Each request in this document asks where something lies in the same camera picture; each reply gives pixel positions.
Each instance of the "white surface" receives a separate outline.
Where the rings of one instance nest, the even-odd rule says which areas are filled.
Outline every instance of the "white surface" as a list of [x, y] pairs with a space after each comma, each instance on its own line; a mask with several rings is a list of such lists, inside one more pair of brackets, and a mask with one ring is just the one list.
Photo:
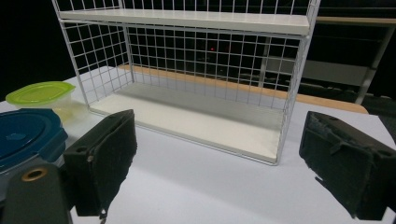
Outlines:
[[[64, 124], [69, 143], [102, 119], [73, 95], [74, 118]], [[0, 110], [13, 109], [0, 103]], [[174, 137], [136, 129], [138, 150], [127, 179], [110, 206], [107, 224], [124, 223], [391, 223], [352, 219], [314, 178], [298, 155], [306, 112], [335, 116], [395, 148], [378, 117], [296, 103], [279, 166], [249, 161]], [[97, 224], [77, 217], [75, 224]]]
[[306, 16], [155, 9], [63, 11], [62, 19], [190, 26], [287, 35], [308, 35]]
[[134, 109], [136, 124], [261, 161], [276, 162], [283, 112], [135, 83], [91, 105]]

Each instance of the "white wire shelf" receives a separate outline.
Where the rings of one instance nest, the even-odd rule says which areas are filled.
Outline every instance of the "white wire shelf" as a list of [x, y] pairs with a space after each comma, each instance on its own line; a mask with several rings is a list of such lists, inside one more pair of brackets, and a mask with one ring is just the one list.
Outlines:
[[284, 14], [249, 14], [156, 9], [105, 9], [61, 11], [60, 18], [76, 21], [108, 21], [201, 27], [282, 35], [308, 35], [310, 30], [308, 18], [306, 16]]

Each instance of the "metal grommet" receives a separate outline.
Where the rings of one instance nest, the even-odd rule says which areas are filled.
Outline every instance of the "metal grommet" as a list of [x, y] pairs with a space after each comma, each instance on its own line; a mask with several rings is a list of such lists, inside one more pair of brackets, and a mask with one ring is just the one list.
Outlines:
[[43, 167], [35, 168], [33, 170], [26, 172], [22, 176], [22, 181], [25, 181], [25, 182], [35, 181], [35, 180], [43, 177], [44, 175], [46, 175], [47, 172], [48, 172], [48, 170], [46, 168], [43, 168]]

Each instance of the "wooden shelf edge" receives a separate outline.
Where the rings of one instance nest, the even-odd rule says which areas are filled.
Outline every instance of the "wooden shelf edge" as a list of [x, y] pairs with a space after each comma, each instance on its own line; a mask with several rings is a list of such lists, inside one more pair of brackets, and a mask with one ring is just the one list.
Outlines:
[[[120, 66], [120, 68], [125, 69], [125, 70], [130, 70], [129, 65], [122, 65], [122, 66]], [[217, 86], [217, 87], [222, 87], [222, 88], [230, 88], [230, 89], [234, 89], [234, 90], [251, 91], [251, 92], [258, 93], [258, 94], [274, 96], [276, 98], [281, 98], [281, 99], [285, 99], [288, 96], [288, 93], [285, 91], [269, 90], [269, 89], [265, 89], [265, 88], [248, 86], [248, 85], [244, 85], [244, 84], [227, 82], [227, 81], [223, 81], [223, 80], [215, 80], [215, 79], [211, 79], [211, 78], [194, 77], [194, 76], [189, 76], [189, 75], [185, 75], [185, 74], [181, 74], [181, 73], [163, 71], [163, 70], [155, 69], [155, 68], [133, 66], [133, 69], [134, 69], [134, 71], [140, 72], [143, 74], [152, 74], [152, 75], [159, 76], [159, 77], [166, 77], [166, 78], [171, 78], [171, 79], [175, 79], [175, 80], [184, 80], [184, 81], [195, 82], [195, 83], [199, 83], [199, 84], [206, 84], [206, 85]], [[326, 107], [335, 108], [335, 109], [341, 109], [341, 110], [345, 110], [345, 111], [368, 114], [367, 110], [363, 106], [348, 103], [348, 102], [319, 98], [319, 97], [303, 95], [303, 94], [297, 94], [296, 100], [300, 103], [305, 103], [305, 104], [320, 105], [320, 106], [326, 106]]]

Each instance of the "shelving unit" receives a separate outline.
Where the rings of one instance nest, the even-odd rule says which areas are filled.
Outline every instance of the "shelving unit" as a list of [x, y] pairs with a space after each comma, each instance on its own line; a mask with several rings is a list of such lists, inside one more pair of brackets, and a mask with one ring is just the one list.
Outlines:
[[90, 110], [278, 164], [319, 0], [53, 0]]

